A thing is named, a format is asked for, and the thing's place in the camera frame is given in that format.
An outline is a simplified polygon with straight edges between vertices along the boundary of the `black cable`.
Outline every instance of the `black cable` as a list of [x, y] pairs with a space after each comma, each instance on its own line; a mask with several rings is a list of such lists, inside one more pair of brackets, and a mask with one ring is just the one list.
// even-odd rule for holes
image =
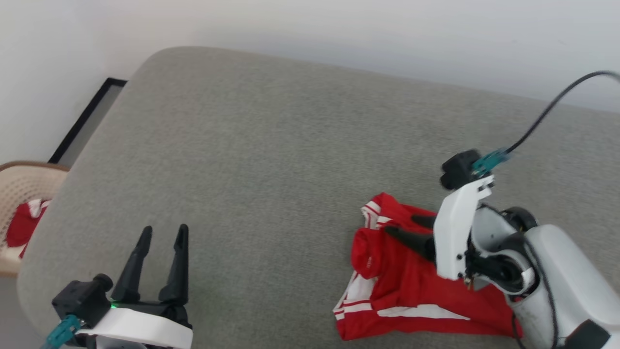
[[[528, 238], [524, 236], [525, 244], [528, 246], [529, 252], [534, 257], [534, 261], [536, 262], [536, 266], [538, 267], [538, 271], [540, 272], [542, 283], [544, 288], [547, 290], [547, 298], [549, 299], [549, 307], [551, 308], [551, 322], [553, 323], [553, 341], [551, 342], [551, 349], [557, 348], [557, 341], [559, 339], [560, 330], [557, 326], [557, 311], [556, 311], [556, 301], [553, 298], [553, 294], [551, 294], [551, 285], [549, 285], [549, 279], [547, 278], [547, 274], [543, 269], [543, 264], [541, 263], [538, 254], [534, 250], [532, 243], [529, 242]], [[521, 339], [519, 338], [519, 333], [516, 330], [516, 315], [512, 313], [512, 330], [515, 335], [516, 343], [519, 344], [520, 349], [526, 349]]]
[[521, 342], [521, 338], [519, 338], [519, 331], [516, 330], [516, 315], [515, 312], [512, 313], [512, 334], [515, 336], [516, 344], [519, 345], [519, 349], [527, 349], [523, 342]]
[[557, 97], [547, 106], [547, 108], [542, 112], [542, 114], [538, 117], [538, 119], [536, 119], [536, 121], [534, 121], [534, 123], [532, 124], [532, 126], [530, 126], [529, 130], [527, 132], [525, 132], [525, 134], [518, 140], [515, 142], [515, 144], [511, 145], [510, 148], [508, 148], [508, 150], [506, 150], [507, 153], [512, 152], [514, 149], [516, 149], [517, 147], [519, 147], [523, 142], [525, 142], [526, 139], [528, 139], [529, 135], [532, 134], [532, 132], [534, 132], [534, 130], [538, 127], [538, 124], [541, 123], [541, 121], [543, 121], [543, 119], [545, 118], [545, 116], [547, 116], [547, 114], [556, 106], [556, 104], [573, 88], [575, 88], [577, 85], [579, 85], [580, 83], [586, 81], [587, 79], [593, 78], [595, 76], [599, 76], [599, 75], [608, 75], [611, 76], [612, 78], [618, 80], [618, 82], [620, 82], [620, 74], [615, 73], [613, 71], [607, 71], [607, 70], [600, 70], [600, 71], [595, 71], [593, 73], [587, 74], [582, 76], [581, 78], [579, 78], [578, 80], [576, 80], [574, 83], [570, 84], [569, 87], [565, 88], [562, 92], [560, 92], [560, 94], [557, 95]]

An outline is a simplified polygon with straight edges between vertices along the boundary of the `white wall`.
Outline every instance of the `white wall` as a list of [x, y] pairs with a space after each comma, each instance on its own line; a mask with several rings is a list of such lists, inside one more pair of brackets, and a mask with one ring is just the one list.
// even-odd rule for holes
[[0, 164], [47, 161], [107, 77], [78, 0], [0, 0]]
[[[91, 0], [81, 17], [129, 78], [152, 53], [211, 45], [550, 99], [620, 70], [617, 0]], [[568, 101], [620, 111], [598, 78]]]

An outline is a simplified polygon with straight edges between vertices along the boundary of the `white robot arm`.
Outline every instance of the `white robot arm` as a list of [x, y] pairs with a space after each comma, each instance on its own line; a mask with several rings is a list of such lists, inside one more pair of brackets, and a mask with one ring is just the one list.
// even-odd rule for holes
[[560, 228], [538, 225], [519, 207], [499, 212], [481, 203], [494, 176], [472, 175], [478, 161], [484, 159], [469, 150], [443, 165], [442, 183], [455, 191], [441, 204], [432, 238], [386, 231], [434, 261], [442, 278], [501, 290], [534, 349], [620, 348], [614, 289]]

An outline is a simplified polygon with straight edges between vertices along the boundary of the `black frame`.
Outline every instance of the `black frame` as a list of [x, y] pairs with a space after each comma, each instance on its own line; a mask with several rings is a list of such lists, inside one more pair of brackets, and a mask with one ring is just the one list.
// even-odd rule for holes
[[63, 141], [60, 143], [54, 155], [51, 156], [49, 163], [58, 163], [60, 159], [63, 157], [64, 153], [67, 151], [73, 140], [78, 135], [79, 131], [82, 129], [86, 120], [91, 117], [92, 112], [99, 105], [99, 102], [104, 98], [105, 94], [108, 92], [111, 86], [119, 86], [123, 87], [127, 84], [127, 80], [120, 80], [114, 78], [107, 78], [104, 84], [101, 86], [99, 91], [92, 98], [91, 102], [86, 106], [82, 114], [77, 119], [76, 123], [73, 125], [71, 130], [64, 136]]

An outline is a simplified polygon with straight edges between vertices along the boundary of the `white stripe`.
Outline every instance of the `white stripe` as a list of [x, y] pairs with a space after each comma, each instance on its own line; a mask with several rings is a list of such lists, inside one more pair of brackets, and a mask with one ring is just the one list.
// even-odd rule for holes
[[377, 214], [369, 210], [367, 207], [362, 207], [361, 213], [364, 215], [364, 226], [370, 229], [377, 229]]
[[351, 304], [354, 304], [354, 303], [362, 304], [364, 302], [365, 303], [369, 303], [370, 299], [345, 299], [345, 301], [342, 303], [342, 305], [345, 306], [345, 307], [352, 307]]
[[428, 317], [429, 319], [459, 319], [470, 320], [470, 318], [455, 314], [449, 310], [441, 308], [436, 304], [420, 304], [417, 307], [393, 307], [377, 311], [377, 315], [382, 317]]
[[36, 199], [28, 202], [28, 210], [32, 218], [38, 218], [41, 213], [41, 199]]
[[351, 287], [351, 284], [353, 283], [353, 280], [355, 280], [356, 276], [357, 276], [357, 272], [354, 271], [353, 275], [351, 275], [351, 278], [349, 279], [349, 283], [347, 284], [347, 288], [345, 288], [345, 292], [342, 294], [342, 297], [340, 297], [340, 300], [338, 301], [338, 303], [334, 307], [334, 311], [336, 311], [337, 309], [340, 308], [340, 306], [342, 306], [342, 301], [344, 301], [345, 298], [347, 297], [348, 289], [349, 289], [349, 287]]
[[379, 218], [377, 218], [377, 223], [387, 223], [390, 220], [392, 220], [390, 217], [386, 217], [384, 215], [380, 215]]
[[354, 306], [345, 306], [345, 313], [348, 312], [361, 312], [366, 310], [373, 310], [373, 306], [370, 303], [359, 303]]
[[373, 210], [377, 211], [377, 213], [381, 213], [381, 206], [379, 206], [374, 201], [371, 201], [371, 202], [367, 203], [366, 206], [368, 206], [368, 207], [372, 208]]
[[351, 303], [369, 300], [376, 282], [377, 280], [374, 278], [365, 279], [362, 275], [358, 274], [351, 285], [347, 288], [347, 298], [344, 303], [346, 304], [347, 302]]

